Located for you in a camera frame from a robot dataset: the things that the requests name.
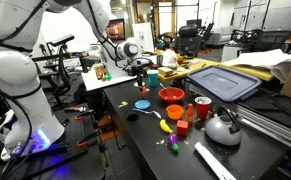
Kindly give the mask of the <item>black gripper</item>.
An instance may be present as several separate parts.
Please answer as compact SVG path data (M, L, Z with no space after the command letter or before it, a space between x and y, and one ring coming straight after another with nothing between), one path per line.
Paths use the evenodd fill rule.
M142 65L132 67L132 74L136 76L138 89L140 90L140 81L144 75L144 67Z

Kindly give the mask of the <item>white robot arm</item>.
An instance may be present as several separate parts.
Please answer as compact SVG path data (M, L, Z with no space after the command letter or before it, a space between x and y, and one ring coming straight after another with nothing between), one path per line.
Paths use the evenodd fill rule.
M7 103L17 118L1 138L3 160L42 152L64 134L30 53L38 39L43 13L61 13L70 7L88 21L112 60L141 56L137 39L114 44L108 38L110 3L106 0L0 0L0 90L10 96Z

